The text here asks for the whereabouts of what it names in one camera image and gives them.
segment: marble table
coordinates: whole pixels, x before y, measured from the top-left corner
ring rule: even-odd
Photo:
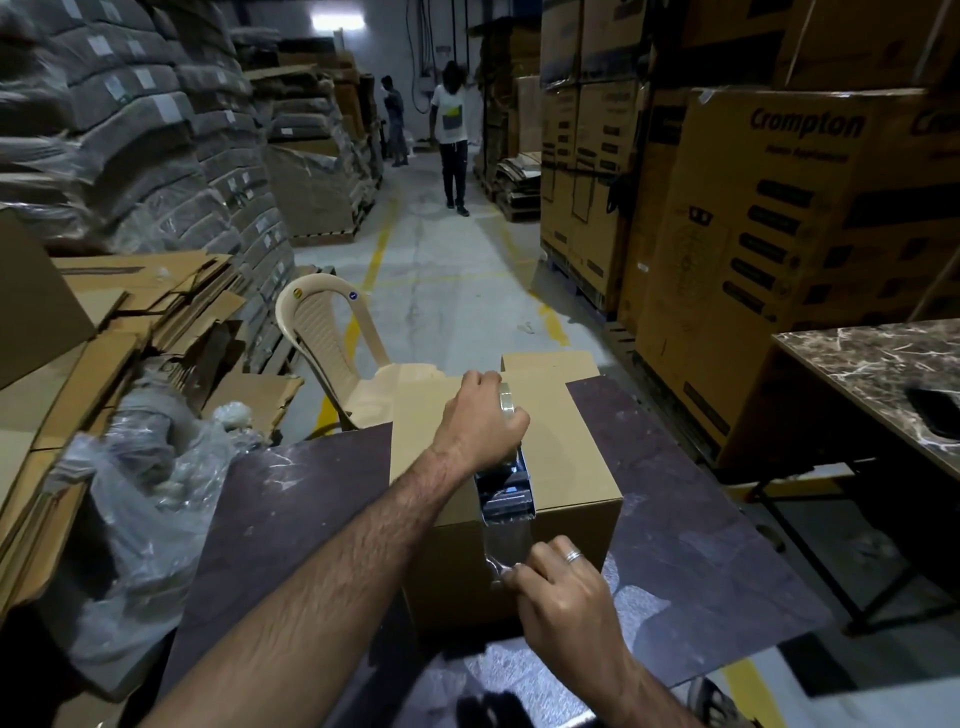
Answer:
[[[798,331],[774,338],[815,375],[960,479],[960,442],[930,432],[903,392],[919,383],[960,394],[960,319]]]
[[[676,685],[817,629],[824,604],[680,450],[604,376],[569,391],[620,491],[603,573],[624,637]],[[391,426],[233,464],[163,676],[203,654],[388,485]],[[560,726],[589,713],[517,624],[421,639],[398,598],[327,725]]]

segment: warehouse aisle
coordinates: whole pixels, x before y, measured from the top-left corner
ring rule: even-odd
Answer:
[[[510,224],[468,175],[462,218],[444,203],[440,156],[419,155],[409,167],[389,165],[361,237],[349,245],[297,249],[299,265],[333,265],[366,291],[373,320],[394,361],[436,364],[450,375],[498,369],[503,352],[561,348],[591,352],[604,374],[633,390],[604,347],[600,326],[540,263],[540,227]],[[337,306],[348,347],[362,375],[370,354]],[[317,424],[323,392],[305,367],[305,384],[283,421],[287,442]]]

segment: foot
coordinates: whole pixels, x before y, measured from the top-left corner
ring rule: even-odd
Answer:
[[[755,728],[755,720],[747,718],[736,709],[736,704],[720,692],[706,677],[698,677],[690,683],[686,707],[708,728]]]

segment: beige plastic chair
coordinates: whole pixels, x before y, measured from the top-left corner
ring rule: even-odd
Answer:
[[[347,356],[333,316],[333,295],[347,299],[376,362],[372,379],[363,379]],[[363,294],[327,273],[292,280],[276,299],[276,322],[303,354],[340,416],[343,429],[372,427],[394,419],[400,382],[443,378],[433,364],[395,364],[387,356]]]

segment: man in white t-shirt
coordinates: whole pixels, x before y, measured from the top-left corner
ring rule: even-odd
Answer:
[[[456,208],[464,217],[470,213],[464,207],[464,188],[467,186],[467,125],[464,121],[466,74],[456,61],[444,68],[444,82],[434,89],[430,102],[430,138],[440,143],[440,161],[444,169],[444,192],[448,209]],[[457,197],[453,198],[453,183],[457,183]]]

